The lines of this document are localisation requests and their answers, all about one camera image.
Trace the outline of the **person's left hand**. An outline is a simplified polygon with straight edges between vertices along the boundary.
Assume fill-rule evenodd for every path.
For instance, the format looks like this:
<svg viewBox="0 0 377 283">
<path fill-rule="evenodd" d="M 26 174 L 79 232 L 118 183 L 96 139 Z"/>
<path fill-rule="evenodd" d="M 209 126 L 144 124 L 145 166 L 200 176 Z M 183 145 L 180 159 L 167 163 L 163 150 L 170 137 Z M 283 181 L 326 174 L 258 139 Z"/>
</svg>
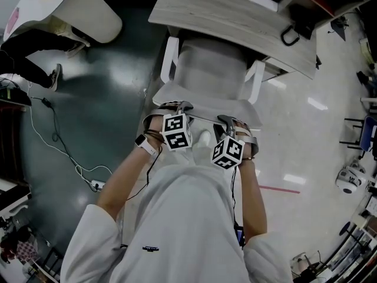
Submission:
<svg viewBox="0 0 377 283">
<path fill-rule="evenodd" d="M 156 138 L 163 141 L 162 137 L 162 128 L 163 128 L 163 116 L 160 115 L 154 115 L 150 117 L 150 123 L 148 125 L 148 128 L 146 129 L 146 132 L 151 133 L 153 136 L 156 136 Z"/>
</svg>

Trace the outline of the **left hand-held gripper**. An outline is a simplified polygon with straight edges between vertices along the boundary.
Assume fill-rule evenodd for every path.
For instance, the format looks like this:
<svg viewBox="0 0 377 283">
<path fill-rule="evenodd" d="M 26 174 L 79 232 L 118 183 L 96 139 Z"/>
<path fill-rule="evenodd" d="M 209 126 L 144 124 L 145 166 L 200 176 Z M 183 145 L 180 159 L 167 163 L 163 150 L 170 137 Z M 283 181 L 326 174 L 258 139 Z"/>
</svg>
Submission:
<svg viewBox="0 0 377 283">
<path fill-rule="evenodd" d="M 151 111 L 143 120 L 144 132 L 155 139 L 160 139 L 146 132 L 150 123 L 150 117 L 154 115 L 163 116 L 162 137 L 163 141 L 169 151 L 176 151 L 190 148 L 192 146 L 193 138 L 189 126 L 189 119 L 186 112 L 192 110 L 194 107 L 188 101 L 171 101 L 160 105 L 158 108 Z"/>
</svg>

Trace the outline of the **white wrist watch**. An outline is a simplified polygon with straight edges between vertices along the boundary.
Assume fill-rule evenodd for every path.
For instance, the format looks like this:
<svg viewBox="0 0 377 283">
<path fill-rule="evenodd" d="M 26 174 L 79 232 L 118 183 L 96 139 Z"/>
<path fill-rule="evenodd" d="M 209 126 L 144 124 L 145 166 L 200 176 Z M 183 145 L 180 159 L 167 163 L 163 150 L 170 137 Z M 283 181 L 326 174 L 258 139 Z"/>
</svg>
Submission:
<svg viewBox="0 0 377 283">
<path fill-rule="evenodd" d="M 140 134 L 135 139 L 137 147 L 144 149 L 149 155 L 157 156 L 157 150 L 149 143 L 148 138 L 144 134 Z"/>
</svg>

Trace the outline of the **dark brown wooden cabinet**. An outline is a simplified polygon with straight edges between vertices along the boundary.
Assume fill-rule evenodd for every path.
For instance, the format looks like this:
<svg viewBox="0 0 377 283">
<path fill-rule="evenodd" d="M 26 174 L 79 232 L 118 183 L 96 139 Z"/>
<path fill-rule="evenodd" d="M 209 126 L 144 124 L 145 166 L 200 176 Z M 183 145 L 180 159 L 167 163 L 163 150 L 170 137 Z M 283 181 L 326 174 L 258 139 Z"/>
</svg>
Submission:
<svg viewBox="0 0 377 283">
<path fill-rule="evenodd" d="M 20 147 L 24 111 L 22 106 L 0 101 L 0 178 L 26 186 Z"/>
</svg>

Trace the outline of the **glass display shelf unit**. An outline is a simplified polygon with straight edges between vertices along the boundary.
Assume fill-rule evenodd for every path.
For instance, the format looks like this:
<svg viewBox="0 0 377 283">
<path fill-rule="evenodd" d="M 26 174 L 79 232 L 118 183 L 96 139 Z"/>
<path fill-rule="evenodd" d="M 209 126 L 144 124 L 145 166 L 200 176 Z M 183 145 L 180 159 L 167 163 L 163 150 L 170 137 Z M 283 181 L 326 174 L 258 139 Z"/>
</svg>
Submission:
<svg viewBox="0 0 377 283">
<path fill-rule="evenodd" d="M 377 201 L 369 196 L 352 215 L 352 235 L 340 236 L 343 242 L 326 261 L 331 271 L 326 283 L 351 283 L 377 257 L 377 232 L 369 226 L 373 208 L 377 208 Z"/>
</svg>

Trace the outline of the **white low furniture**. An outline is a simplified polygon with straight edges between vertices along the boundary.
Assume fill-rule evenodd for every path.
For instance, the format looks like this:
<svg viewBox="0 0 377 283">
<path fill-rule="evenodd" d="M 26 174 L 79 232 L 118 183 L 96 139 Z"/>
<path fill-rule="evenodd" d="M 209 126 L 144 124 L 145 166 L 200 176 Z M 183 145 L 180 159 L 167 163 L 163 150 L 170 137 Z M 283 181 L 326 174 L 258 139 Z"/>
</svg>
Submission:
<svg viewBox="0 0 377 283">
<path fill-rule="evenodd" d="M 0 178 L 0 218 L 4 221 L 28 209 L 32 197 L 29 184 Z"/>
</svg>

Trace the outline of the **white curved console table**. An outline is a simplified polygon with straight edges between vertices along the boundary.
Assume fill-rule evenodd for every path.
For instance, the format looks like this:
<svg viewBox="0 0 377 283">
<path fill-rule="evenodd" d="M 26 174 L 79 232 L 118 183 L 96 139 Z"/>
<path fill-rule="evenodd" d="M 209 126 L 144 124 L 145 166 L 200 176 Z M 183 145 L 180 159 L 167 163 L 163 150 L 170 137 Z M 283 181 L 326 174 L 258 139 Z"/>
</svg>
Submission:
<svg viewBox="0 0 377 283">
<path fill-rule="evenodd" d="M 123 22 L 104 0 L 20 0 L 19 17 L 6 41 L 19 29 L 46 23 L 57 17 L 99 43 L 108 43 L 120 33 Z"/>
</svg>

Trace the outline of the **white chair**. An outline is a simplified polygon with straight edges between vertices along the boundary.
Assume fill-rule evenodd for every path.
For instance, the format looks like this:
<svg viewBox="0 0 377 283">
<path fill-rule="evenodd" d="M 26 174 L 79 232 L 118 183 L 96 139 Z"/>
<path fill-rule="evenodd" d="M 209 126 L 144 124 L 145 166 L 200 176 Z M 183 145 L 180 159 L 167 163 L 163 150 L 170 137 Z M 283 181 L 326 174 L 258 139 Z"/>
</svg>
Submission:
<svg viewBox="0 0 377 283">
<path fill-rule="evenodd" d="M 191 117 L 219 123 L 218 116 L 234 117 L 253 131 L 262 128 L 254 109 L 265 70 L 259 60 L 247 65 L 240 48 L 218 40 L 193 38 L 181 42 L 169 37 L 160 78 L 153 97 L 157 106 L 187 101 Z"/>
</svg>

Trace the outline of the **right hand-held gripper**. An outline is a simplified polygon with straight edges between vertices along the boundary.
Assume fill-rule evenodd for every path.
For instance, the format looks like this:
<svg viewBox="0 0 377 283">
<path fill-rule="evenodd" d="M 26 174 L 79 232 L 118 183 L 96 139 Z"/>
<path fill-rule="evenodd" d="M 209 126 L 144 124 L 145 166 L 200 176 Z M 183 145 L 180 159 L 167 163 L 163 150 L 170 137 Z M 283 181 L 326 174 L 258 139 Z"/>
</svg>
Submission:
<svg viewBox="0 0 377 283">
<path fill-rule="evenodd" d="M 239 121 L 248 127 L 246 123 L 224 114 L 218 115 L 217 119 L 221 123 L 225 124 L 226 129 L 224 129 L 222 125 L 213 124 L 217 144 L 211 153 L 212 164 L 221 167 L 224 170 L 232 169 L 238 166 L 242 163 L 243 151 L 246 144 L 248 144 L 251 148 L 251 159 L 258 153 L 259 145 L 256 137 L 242 137 L 241 139 L 236 138 L 234 122 Z"/>
</svg>

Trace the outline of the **black desk telephone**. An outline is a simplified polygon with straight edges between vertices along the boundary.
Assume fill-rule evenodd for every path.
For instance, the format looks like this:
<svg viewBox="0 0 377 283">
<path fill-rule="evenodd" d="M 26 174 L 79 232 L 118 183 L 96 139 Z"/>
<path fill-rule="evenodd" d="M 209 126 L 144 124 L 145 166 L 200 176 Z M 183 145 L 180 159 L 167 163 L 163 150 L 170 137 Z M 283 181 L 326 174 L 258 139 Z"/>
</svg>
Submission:
<svg viewBox="0 0 377 283">
<path fill-rule="evenodd" d="M 280 35 L 280 39 L 285 46 L 291 47 L 295 45 L 300 36 L 310 40 L 312 32 L 315 28 L 315 21 L 313 19 L 313 12 L 310 9 L 305 8 L 299 4 L 293 4 L 289 7 L 290 17 L 293 20 L 293 24 L 289 25 Z M 297 37 L 292 42 L 285 40 L 285 35 L 293 30 L 297 33 Z"/>
</svg>

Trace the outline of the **person's right forearm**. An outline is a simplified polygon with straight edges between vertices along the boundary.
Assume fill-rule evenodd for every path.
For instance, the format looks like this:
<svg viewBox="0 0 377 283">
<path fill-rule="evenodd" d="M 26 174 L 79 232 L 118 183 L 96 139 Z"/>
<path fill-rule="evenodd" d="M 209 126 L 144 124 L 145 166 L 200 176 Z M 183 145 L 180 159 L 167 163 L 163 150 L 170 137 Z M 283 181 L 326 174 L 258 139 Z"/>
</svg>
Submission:
<svg viewBox="0 0 377 283">
<path fill-rule="evenodd" d="M 245 242 L 267 233 L 267 216 L 252 159 L 239 165 L 242 190 L 242 217 Z"/>
</svg>

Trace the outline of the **blue office chair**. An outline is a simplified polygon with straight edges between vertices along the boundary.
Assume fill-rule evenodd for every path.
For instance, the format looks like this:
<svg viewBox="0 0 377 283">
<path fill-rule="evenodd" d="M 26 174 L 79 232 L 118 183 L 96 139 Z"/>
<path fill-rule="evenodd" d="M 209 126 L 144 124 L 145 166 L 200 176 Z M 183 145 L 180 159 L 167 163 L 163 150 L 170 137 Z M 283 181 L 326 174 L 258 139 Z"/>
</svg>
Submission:
<svg viewBox="0 0 377 283">
<path fill-rule="evenodd" d="M 344 121 L 357 122 L 354 128 L 361 130 L 360 136 L 354 142 L 340 141 L 339 144 L 346 144 L 348 149 L 359 150 L 362 153 L 358 156 L 362 160 L 365 153 L 371 151 L 374 161 L 377 161 L 377 118 L 367 115 L 364 119 L 345 118 Z"/>
</svg>

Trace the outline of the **person's right white shoe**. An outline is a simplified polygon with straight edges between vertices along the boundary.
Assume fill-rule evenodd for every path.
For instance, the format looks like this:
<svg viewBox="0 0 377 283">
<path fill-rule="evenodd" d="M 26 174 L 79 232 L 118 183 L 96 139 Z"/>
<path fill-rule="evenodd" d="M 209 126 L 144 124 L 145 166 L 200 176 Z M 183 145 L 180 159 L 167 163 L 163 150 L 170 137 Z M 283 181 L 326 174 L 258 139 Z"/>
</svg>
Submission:
<svg viewBox="0 0 377 283">
<path fill-rule="evenodd" d="M 211 140 L 211 133 L 208 130 L 203 130 L 200 133 L 199 139 L 195 144 L 196 148 L 209 148 Z"/>
</svg>

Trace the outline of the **person's left forearm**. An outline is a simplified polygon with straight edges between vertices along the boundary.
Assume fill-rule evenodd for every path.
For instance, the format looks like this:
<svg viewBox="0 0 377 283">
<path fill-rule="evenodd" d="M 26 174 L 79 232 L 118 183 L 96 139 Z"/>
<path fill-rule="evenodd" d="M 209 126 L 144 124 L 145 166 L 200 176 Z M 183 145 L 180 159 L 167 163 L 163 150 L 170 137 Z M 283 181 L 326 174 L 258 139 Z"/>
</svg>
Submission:
<svg viewBox="0 0 377 283">
<path fill-rule="evenodd" d="M 136 147 L 105 183 L 97 206 L 104 209 L 114 220 L 117 219 L 143 167 L 150 158 L 151 155 L 145 149 Z"/>
</svg>

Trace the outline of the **dark triangular floor object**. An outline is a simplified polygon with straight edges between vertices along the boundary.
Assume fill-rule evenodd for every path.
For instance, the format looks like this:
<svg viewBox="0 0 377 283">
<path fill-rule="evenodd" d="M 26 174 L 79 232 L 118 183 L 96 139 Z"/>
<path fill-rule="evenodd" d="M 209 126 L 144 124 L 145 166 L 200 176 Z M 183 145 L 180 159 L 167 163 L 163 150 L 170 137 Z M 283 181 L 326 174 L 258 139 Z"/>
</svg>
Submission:
<svg viewBox="0 0 377 283">
<path fill-rule="evenodd" d="M 330 26 L 333 29 L 333 31 L 328 31 L 329 34 L 335 32 L 341 37 L 341 39 L 346 41 L 345 30 L 347 29 L 349 24 L 345 16 L 341 16 L 339 18 L 334 19 L 330 22 Z"/>
</svg>

